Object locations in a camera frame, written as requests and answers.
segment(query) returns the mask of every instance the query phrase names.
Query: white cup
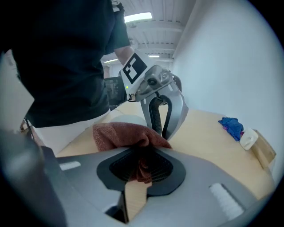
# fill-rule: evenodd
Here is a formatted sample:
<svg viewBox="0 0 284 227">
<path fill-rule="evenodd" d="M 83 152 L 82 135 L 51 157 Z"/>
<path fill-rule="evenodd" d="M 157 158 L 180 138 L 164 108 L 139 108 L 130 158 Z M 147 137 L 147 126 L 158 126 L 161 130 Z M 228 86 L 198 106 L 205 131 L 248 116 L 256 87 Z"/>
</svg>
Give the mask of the white cup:
<svg viewBox="0 0 284 227">
<path fill-rule="evenodd" d="M 258 134 L 253 129 L 247 128 L 241 137 L 240 144 L 245 150 L 249 150 L 257 139 Z"/>
</svg>

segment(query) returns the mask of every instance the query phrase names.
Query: black shirt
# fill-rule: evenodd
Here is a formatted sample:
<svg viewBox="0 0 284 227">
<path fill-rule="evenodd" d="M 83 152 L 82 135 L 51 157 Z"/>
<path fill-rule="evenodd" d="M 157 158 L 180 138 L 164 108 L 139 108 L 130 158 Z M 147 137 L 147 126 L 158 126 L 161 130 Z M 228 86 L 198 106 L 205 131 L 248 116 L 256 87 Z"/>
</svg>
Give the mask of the black shirt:
<svg viewBox="0 0 284 227">
<path fill-rule="evenodd" d="M 124 10 L 110 0 L 49 0 L 13 6 L 7 28 L 22 83 L 35 98 L 27 117 L 36 127 L 72 124 L 109 110 L 104 54 L 128 46 Z"/>
</svg>

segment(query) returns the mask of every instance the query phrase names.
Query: white wall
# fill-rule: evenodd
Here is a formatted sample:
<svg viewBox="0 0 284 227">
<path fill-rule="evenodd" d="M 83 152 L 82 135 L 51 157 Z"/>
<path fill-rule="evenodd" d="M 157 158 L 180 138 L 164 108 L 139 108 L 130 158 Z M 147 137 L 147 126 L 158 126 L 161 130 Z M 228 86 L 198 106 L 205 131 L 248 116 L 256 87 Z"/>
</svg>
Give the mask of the white wall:
<svg viewBox="0 0 284 227">
<path fill-rule="evenodd" d="M 163 68 L 169 69 L 169 62 L 157 62 L 158 65 L 160 65 Z M 122 69 L 122 64 L 112 64 L 111 65 L 111 77 L 117 77 L 119 71 Z"/>
<path fill-rule="evenodd" d="M 173 73 L 189 107 L 259 130 L 277 153 L 272 175 L 278 182 L 284 171 L 284 52 L 263 17 L 245 1 L 197 0 L 174 57 Z"/>
</svg>

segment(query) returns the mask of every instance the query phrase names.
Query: black vent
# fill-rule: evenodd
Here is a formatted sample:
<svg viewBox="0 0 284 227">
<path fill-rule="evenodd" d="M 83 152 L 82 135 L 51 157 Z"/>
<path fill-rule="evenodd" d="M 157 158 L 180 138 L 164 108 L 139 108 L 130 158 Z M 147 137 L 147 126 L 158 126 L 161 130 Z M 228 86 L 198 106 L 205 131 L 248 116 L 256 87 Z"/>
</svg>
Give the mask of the black vent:
<svg viewBox="0 0 284 227">
<path fill-rule="evenodd" d="M 142 174 L 151 178 L 150 181 L 155 184 L 166 179 L 172 170 L 173 165 L 151 147 L 137 148 L 110 164 L 110 171 L 124 182 L 131 180 L 131 178 L 144 181 L 142 176 L 139 179 L 139 175 Z"/>
</svg>

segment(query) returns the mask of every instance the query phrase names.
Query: blue object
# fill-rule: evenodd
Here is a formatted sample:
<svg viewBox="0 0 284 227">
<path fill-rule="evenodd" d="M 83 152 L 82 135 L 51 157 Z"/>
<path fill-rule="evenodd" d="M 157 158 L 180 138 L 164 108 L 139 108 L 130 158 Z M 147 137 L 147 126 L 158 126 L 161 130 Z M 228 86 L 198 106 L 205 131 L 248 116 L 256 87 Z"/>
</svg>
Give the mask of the blue object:
<svg viewBox="0 0 284 227">
<path fill-rule="evenodd" d="M 239 123 L 237 118 L 223 117 L 222 120 L 219 120 L 218 122 L 228 128 L 227 132 L 234 137 L 235 141 L 240 141 L 241 132 L 244 130 L 244 127 Z"/>
</svg>

